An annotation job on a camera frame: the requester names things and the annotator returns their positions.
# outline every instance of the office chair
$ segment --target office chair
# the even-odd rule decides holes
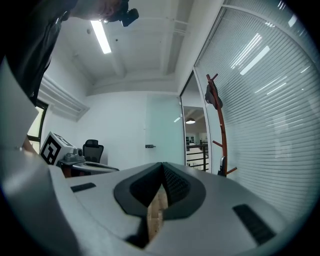
[[[96,139],[88,139],[83,145],[82,151],[86,161],[100,163],[104,146],[99,145]]]

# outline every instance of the desk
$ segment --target desk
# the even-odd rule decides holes
[[[106,164],[82,161],[68,163],[64,160],[59,161],[62,172],[66,178],[76,177],[76,176],[87,176],[87,175],[97,175],[117,172],[119,169],[108,166]]]

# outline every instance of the frosted glass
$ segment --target frosted glass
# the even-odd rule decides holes
[[[148,94],[146,99],[146,162],[185,163],[182,107],[175,95]]]

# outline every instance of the doorway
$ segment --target doorway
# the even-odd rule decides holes
[[[210,159],[204,102],[193,73],[181,94],[181,102],[184,117],[186,165],[209,172]]]

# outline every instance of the ceiling beam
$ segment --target ceiling beam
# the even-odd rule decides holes
[[[111,44],[110,30],[108,28],[108,24],[103,24],[104,32],[109,42],[111,48],[111,64],[114,69],[114,72],[120,78],[124,78],[127,74],[127,70],[125,64],[122,61],[121,54],[117,49],[117,45],[115,43]]]
[[[195,118],[194,120],[195,121],[199,121],[200,119],[204,118],[205,117],[205,113],[199,115],[197,118]]]
[[[189,118],[194,112],[196,112],[196,109],[189,110],[188,113],[186,113],[186,115],[184,116],[184,119],[187,120],[187,118]]]
[[[168,74],[170,53],[174,39],[175,22],[177,17],[179,0],[167,0],[166,14],[168,17],[165,20],[163,37],[161,40],[161,55],[160,55],[160,72],[163,75]]]
[[[114,75],[114,76],[109,76],[107,78],[98,80],[94,84],[94,88],[97,89],[97,88],[102,88],[107,86],[118,85],[122,83],[127,83],[129,85],[130,83],[141,83],[141,82],[149,82],[149,83],[156,82],[156,81],[174,82],[174,80],[175,80],[174,74],[162,75],[159,73],[158,69],[149,69],[148,72],[146,72],[145,70],[137,70],[137,71],[128,72],[125,78],[120,78]]]

